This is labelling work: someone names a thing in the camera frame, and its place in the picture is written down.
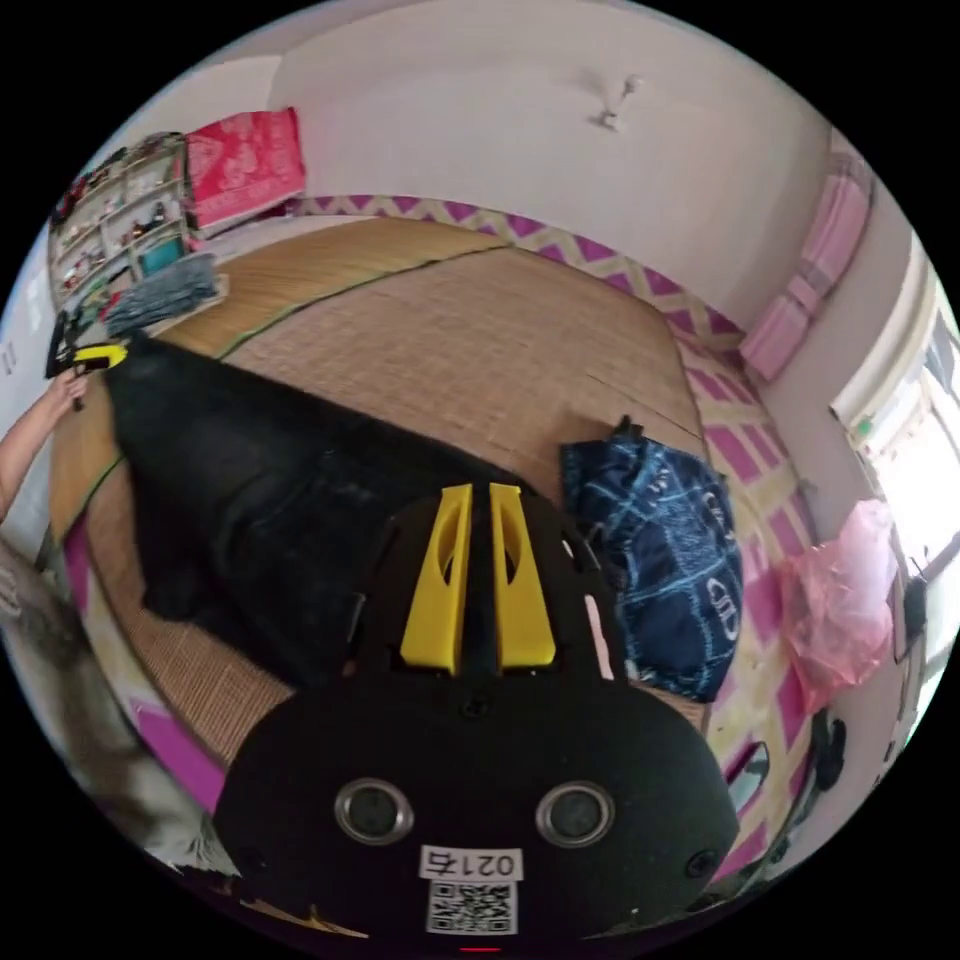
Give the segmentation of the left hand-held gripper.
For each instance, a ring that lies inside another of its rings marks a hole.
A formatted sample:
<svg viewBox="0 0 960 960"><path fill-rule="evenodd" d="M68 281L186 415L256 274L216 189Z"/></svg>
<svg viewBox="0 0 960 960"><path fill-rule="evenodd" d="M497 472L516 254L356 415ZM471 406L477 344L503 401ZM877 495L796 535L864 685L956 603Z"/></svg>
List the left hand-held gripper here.
<svg viewBox="0 0 960 960"><path fill-rule="evenodd" d="M54 323L45 366L45 378L49 383L60 373L73 368L76 373L91 373L108 370L127 358L127 348L120 343L97 343L78 347L81 333L81 312L78 309L62 309ZM83 409L72 409L79 412Z"/></svg>

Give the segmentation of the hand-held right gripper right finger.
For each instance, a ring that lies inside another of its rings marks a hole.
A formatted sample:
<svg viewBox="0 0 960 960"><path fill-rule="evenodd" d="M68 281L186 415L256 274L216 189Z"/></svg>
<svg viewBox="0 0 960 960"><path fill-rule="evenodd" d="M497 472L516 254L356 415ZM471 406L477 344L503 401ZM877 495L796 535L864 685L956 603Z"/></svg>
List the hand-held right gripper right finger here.
<svg viewBox="0 0 960 960"><path fill-rule="evenodd" d="M555 659L556 642L522 492L516 486L492 484L489 502L499 668L547 668Z"/></svg>

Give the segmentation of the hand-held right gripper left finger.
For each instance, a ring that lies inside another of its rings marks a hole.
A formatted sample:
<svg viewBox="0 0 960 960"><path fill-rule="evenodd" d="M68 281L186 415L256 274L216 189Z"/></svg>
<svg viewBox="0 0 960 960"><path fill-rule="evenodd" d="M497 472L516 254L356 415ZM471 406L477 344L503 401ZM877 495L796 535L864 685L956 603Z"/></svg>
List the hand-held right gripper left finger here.
<svg viewBox="0 0 960 960"><path fill-rule="evenodd" d="M408 667L459 672L472 529L471 485L442 490L400 644Z"/></svg>

